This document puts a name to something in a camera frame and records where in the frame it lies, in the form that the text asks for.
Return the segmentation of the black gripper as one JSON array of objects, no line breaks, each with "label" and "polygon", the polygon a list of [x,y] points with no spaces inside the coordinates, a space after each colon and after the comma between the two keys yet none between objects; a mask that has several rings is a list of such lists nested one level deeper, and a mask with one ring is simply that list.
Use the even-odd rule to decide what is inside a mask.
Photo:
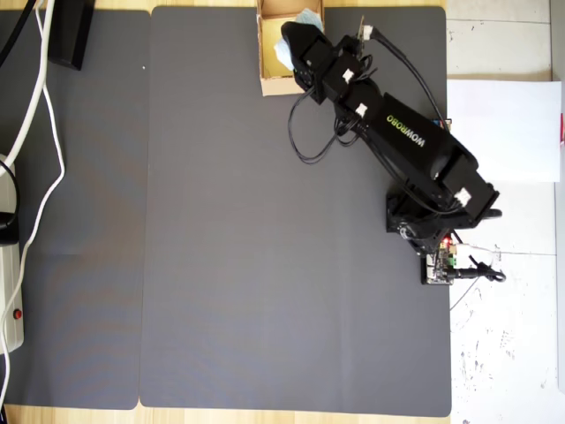
[{"label": "black gripper", "polygon": [[282,25],[280,62],[295,69],[295,81],[318,104],[374,105],[376,84],[369,79],[373,56],[364,43],[345,36],[336,45],[315,25],[289,21]]}]

